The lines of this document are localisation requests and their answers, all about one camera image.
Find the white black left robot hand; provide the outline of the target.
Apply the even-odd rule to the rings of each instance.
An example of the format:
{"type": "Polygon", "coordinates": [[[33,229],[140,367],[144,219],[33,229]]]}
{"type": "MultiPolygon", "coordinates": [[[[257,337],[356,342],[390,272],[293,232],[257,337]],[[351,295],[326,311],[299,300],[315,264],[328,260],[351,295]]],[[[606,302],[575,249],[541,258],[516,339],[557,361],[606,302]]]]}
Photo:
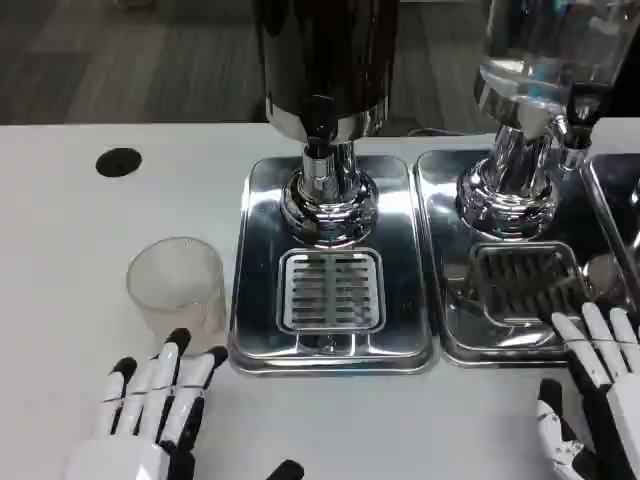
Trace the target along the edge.
{"type": "Polygon", "coordinates": [[[109,372],[92,435],[72,449],[65,479],[192,479],[193,449],[214,373],[228,358],[213,346],[189,357],[186,328],[173,330],[143,366],[119,359],[109,372]]]}

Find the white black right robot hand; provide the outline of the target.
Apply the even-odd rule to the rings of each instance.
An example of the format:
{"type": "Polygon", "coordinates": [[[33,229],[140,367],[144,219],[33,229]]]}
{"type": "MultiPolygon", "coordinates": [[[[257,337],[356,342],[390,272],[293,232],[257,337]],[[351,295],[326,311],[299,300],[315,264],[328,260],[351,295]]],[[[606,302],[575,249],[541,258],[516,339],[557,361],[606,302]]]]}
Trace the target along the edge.
{"type": "Polygon", "coordinates": [[[592,446],[578,439],[563,417],[562,385],[544,379],[537,399],[542,451],[560,479],[639,477],[639,331],[627,311],[581,306],[587,333],[564,313],[551,314],[567,365],[582,399],[592,446]]]}

